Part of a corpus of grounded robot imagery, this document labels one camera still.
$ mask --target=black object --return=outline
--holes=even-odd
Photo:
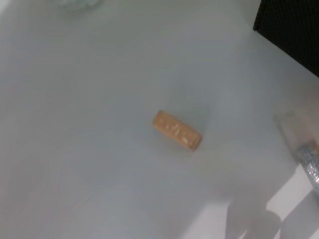
[[[319,0],[262,0],[254,30],[319,77]]]

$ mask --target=clear glass object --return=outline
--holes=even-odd
[[[55,0],[56,4],[67,11],[81,11],[92,8],[102,0]]]

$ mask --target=white surface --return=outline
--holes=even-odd
[[[279,227],[282,239],[310,238],[316,197],[306,180],[291,185],[304,176],[273,114],[307,104],[319,80],[252,31],[258,5],[107,0],[67,17],[11,0],[0,15],[0,238],[272,239]],[[203,133],[195,153],[151,128],[159,109]]]

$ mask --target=glitter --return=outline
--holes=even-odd
[[[319,151],[316,141],[311,140],[303,144],[297,149],[296,153],[312,186],[319,195]]]

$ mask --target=cork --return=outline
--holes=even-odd
[[[191,127],[176,120],[165,111],[159,111],[153,122],[153,127],[166,136],[174,139],[182,146],[195,151],[201,141],[201,135]]]

